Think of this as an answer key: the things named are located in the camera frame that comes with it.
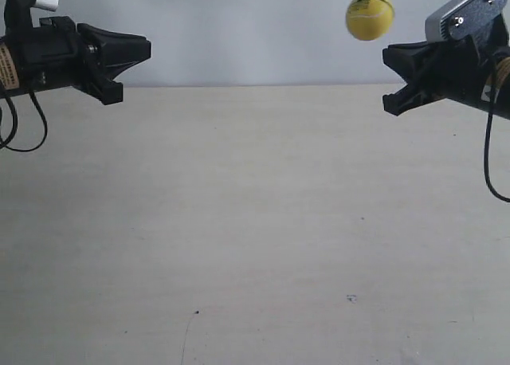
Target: tennis ball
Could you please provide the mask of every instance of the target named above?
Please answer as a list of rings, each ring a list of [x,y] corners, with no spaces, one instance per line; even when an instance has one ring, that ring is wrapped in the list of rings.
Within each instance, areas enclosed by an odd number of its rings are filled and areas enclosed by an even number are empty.
[[[345,20],[354,38],[372,41],[390,29],[394,16],[390,0],[352,0]]]

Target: hanging ball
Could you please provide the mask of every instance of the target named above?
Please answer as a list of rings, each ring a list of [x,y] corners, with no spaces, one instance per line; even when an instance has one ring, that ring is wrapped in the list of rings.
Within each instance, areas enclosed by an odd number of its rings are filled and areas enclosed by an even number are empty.
[[[352,0],[345,20],[354,38],[372,41],[390,29],[394,16],[390,0]]]

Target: white backdrop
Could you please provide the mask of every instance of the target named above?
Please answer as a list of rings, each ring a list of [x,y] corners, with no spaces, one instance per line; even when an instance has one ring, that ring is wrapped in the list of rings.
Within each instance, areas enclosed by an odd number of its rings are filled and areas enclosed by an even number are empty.
[[[394,83],[382,49],[423,41],[426,17],[449,0],[392,1],[391,31],[368,43],[345,29],[350,0],[61,0],[58,13],[154,42],[128,84]]]

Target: black cable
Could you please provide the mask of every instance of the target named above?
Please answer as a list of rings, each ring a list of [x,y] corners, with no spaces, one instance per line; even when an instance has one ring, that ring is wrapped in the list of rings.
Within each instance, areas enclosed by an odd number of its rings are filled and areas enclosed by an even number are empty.
[[[0,138],[0,150],[3,148],[7,148],[9,146],[9,143],[12,142],[14,137],[16,136],[16,133],[18,132],[18,112],[16,111],[16,106],[14,106],[14,102],[12,98],[10,97],[9,93],[6,90],[6,87],[2,83],[2,80],[0,80],[0,93],[4,96],[7,105],[9,106],[10,114],[12,117],[12,128],[10,129],[10,133],[7,136],[6,140],[2,140]],[[2,108],[0,108],[0,120],[2,119]]]
[[[48,120],[46,119],[46,115],[45,115],[44,111],[42,110],[41,104],[39,104],[39,101],[37,100],[37,97],[32,89],[29,89],[29,96],[30,96],[30,99],[32,100],[33,106],[37,110],[37,114],[39,114],[39,116],[41,117],[42,125],[44,128],[44,135],[42,136],[41,142],[35,147],[29,148],[29,149],[21,149],[21,148],[14,148],[14,147],[10,147],[10,146],[6,145],[5,148],[7,150],[14,151],[14,152],[33,152],[33,151],[36,151],[39,148],[41,148],[42,145],[45,144],[46,139],[48,138],[49,128],[48,128]],[[0,124],[2,124],[2,108],[0,108]]]
[[[494,56],[487,53],[488,61],[491,64],[492,70],[492,86],[490,92],[490,102],[488,105],[488,116],[487,116],[487,128],[485,129],[485,144],[484,144],[484,177],[485,183],[487,183],[488,189],[491,193],[503,202],[510,203],[510,198],[507,198],[500,194],[492,185],[491,177],[489,174],[488,164],[488,153],[491,142],[491,131],[492,131],[492,118],[494,117],[494,111],[496,110],[496,80],[497,80],[497,65]]]

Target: table surface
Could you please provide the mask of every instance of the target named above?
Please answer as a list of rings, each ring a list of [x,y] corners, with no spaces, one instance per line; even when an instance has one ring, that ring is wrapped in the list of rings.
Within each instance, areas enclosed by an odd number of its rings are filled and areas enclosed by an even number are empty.
[[[48,143],[0,157],[0,363],[180,364],[186,337],[185,364],[508,364],[485,114],[393,117],[398,88],[41,94]]]

